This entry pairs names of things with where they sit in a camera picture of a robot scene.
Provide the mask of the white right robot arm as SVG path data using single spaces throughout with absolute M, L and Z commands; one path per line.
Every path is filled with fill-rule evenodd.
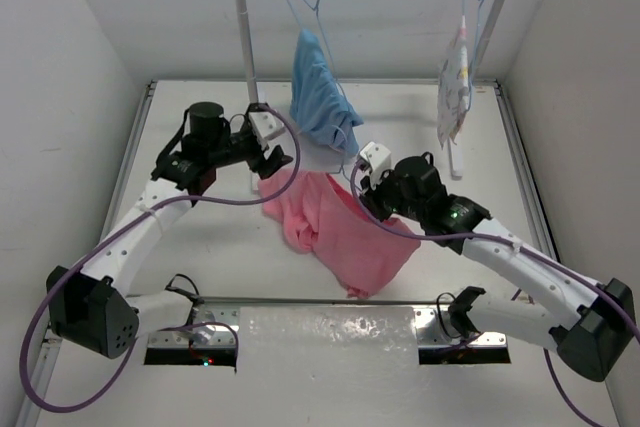
M 492 270 L 532 296 L 514 307 L 485 289 L 468 286 L 447 308 L 448 324 L 464 338 L 496 330 L 555 352 L 572 371 L 604 381 L 632 340 L 639 337 L 631 289 L 613 278 L 602 283 L 539 252 L 473 200 L 447 191 L 426 152 L 394 163 L 390 151 L 371 142 L 353 168 L 350 184 L 365 214 L 387 232 L 403 217 L 434 242 Z

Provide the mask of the blue wire hanger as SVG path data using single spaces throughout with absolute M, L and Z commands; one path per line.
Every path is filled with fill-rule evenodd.
M 333 125 L 333 128 L 336 131 L 336 135 L 341 137 L 341 140 L 338 142 L 338 146 L 331 146 L 331 148 L 337 152 L 340 156 L 340 163 L 338 166 L 338 169 L 331 172 L 331 175 L 339 175 L 342 178 L 348 180 L 348 176 L 347 173 L 345 171 L 345 163 L 348 160 L 348 152 L 344 147 L 344 143 L 348 141 L 347 136 L 345 135 L 344 131 L 337 125 Z

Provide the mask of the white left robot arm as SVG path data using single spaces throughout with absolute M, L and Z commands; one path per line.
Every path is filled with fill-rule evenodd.
M 201 301 L 198 295 L 166 287 L 156 294 L 131 296 L 133 280 L 172 225 L 208 201 L 205 193 L 219 169 L 246 164 L 267 179 L 287 164 L 299 165 L 299 156 L 269 145 L 292 130 L 265 103 L 250 104 L 237 131 L 220 104 L 191 105 L 158 154 L 134 206 L 74 267 L 50 273 L 46 302 L 53 332 L 115 359 L 140 336 L 185 326 Z

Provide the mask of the pink t shirt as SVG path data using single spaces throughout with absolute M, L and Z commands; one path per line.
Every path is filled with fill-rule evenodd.
M 351 297 L 378 294 L 421 245 L 376 226 L 352 194 L 323 172 L 298 172 L 262 210 L 281 224 L 294 251 L 314 254 Z

